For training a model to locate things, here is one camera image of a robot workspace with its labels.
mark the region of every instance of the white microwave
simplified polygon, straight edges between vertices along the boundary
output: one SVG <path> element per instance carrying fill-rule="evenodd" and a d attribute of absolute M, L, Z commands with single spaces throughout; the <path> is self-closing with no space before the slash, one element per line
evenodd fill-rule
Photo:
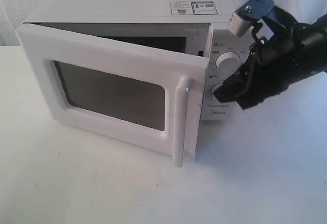
<path fill-rule="evenodd" d="M 16 30 L 54 119 L 195 158 L 200 118 L 249 54 L 228 22 L 238 0 L 47 0 Z"/>

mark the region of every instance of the white table surface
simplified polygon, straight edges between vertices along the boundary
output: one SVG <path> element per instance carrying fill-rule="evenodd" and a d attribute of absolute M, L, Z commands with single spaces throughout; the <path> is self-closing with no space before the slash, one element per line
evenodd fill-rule
<path fill-rule="evenodd" d="M 327 223 L 327 75 L 227 122 L 195 162 L 52 120 L 21 47 L 0 47 L 0 223 Z"/>

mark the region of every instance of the midea logo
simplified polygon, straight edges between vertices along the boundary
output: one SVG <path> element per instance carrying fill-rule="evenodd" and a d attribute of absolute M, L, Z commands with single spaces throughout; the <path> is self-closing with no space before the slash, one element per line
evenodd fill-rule
<path fill-rule="evenodd" d="M 216 110 L 211 110 L 210 115 L 218 115 L 218 114 L 225 114 L 224 111 L 216 111 Z"/>

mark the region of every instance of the open microwave door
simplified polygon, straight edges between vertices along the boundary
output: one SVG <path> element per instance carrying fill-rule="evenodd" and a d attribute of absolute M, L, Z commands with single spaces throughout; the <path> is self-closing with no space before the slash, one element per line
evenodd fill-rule
<path fill-rule="evenodd" d="M 208 58 L 34 24 L 16 32 L 55 119 L 176 166 L 195 156 Z"/>

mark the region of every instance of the label sticker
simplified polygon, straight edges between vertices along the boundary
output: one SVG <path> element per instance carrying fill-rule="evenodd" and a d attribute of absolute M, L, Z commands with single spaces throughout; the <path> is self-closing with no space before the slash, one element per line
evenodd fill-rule
<path fill-rule="evenodd" d="M 172 15 L 194 15 L 192 2 L 170 2 Z"/>
<path fill-rule="evenodd" d="M 218 14 L 214 2 L 192 2 L 195 15 Z"/>

